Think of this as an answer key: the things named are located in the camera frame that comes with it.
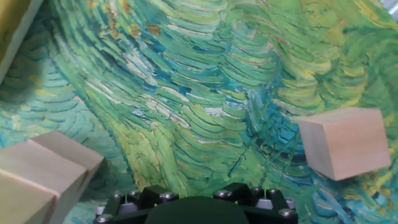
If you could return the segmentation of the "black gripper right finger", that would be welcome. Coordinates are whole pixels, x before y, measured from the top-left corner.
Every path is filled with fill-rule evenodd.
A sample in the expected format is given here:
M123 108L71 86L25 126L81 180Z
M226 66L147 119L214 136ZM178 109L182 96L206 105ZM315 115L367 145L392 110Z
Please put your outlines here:
M234 182L213 193L213 198L236 207L247 223L299 223L295 201L285 198L277 189L264 190Z

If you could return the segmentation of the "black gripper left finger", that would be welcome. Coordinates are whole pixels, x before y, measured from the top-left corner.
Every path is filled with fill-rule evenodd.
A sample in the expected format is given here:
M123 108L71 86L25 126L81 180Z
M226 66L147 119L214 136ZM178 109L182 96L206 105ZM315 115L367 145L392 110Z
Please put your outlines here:
M145 187L128 194L115 193L97 206L94 223L111 223L117 216L132 215L156 205L179 199L179 194L159 185Z

